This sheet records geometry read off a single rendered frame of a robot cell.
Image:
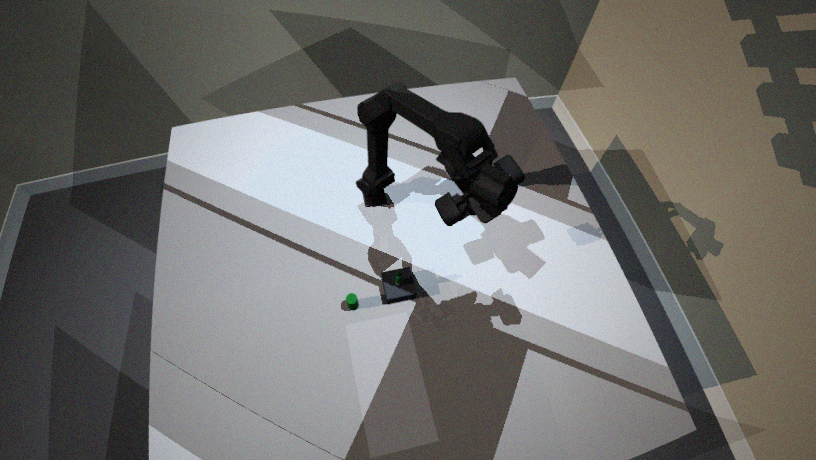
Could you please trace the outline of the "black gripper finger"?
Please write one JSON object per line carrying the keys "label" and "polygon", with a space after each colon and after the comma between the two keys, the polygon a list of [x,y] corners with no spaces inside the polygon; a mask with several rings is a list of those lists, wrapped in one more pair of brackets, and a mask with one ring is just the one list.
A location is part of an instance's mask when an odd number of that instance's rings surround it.
{"label": "black gripper finger", "polygon": [[[452,196],[452,198],[453,198],[453,200],[456,200],[456,199],[457,199],[457,198],[459,198],[460,196],[461,196],[461,195],[460,195],[459,193],[457,193],[457,194],[455,194],[454,196]],[[476,216],[476,213],[474,212],[474,210],[473,210],[473,209],[471,209],[469,206],[465,207],[465,209],[466,209],[467,213],[465,213],[465,214],[463,215],[462,220],[463,220],[463,219],[465,219],[466,217],[470,216],[470,215],[475,215],[475,216]]]}

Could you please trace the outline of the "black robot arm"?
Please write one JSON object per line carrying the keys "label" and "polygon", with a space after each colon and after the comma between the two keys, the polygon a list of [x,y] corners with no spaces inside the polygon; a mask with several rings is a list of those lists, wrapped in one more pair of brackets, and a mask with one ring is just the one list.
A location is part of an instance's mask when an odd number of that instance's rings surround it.
{"label": "black robot arm", "polygon": [[[368,137],[368,165],[355,181],[365,207],[386,204],[384,188],[395,181],[395,173],[387,166],[388,128],[398,114],[435,139],[441,151],[436,161],[445,165],[457,186],[471,189],[473,195],[464,195],[464,200],[482,223],[508,209],[517,193],[517,183],[492,166],[498,155],[476,117],[438,108],[400,82],[359,103],[357,111]],[[481,147],[484,151],[474,157]]]}

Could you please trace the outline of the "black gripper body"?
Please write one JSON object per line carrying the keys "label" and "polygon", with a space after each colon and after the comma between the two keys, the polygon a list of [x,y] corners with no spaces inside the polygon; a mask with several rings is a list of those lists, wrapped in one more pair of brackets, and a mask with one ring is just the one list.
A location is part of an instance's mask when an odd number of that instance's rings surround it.
{"label": "black gripper body", "polygon": [[[505,155],[504,157],[500,158],[497,162],[495,162],[494,166],[497,169],[501,170],[502,172],[509,174],[512,177],[512,180],[514,180],[517,183],[517,185],[525,181],[524,172],[517,164],[517,162],[514,160],[514,158],[512,158],[511,156]],[[452,226],[455,223],[459,222],[460,220],[462,220],[463,215],[467,213],[465,207],[467,207],[468,205],[464,200],[465,198],[464,195],[470,197],[471,195],[473,195],[473,193],[471,192],[471,189],[460,188],[460,190],[464,194],[457,198],[456,200],[453,200],[449,192],[435,200],[435,207],[438,213],[440,214],[443,222],[447,226]]]}

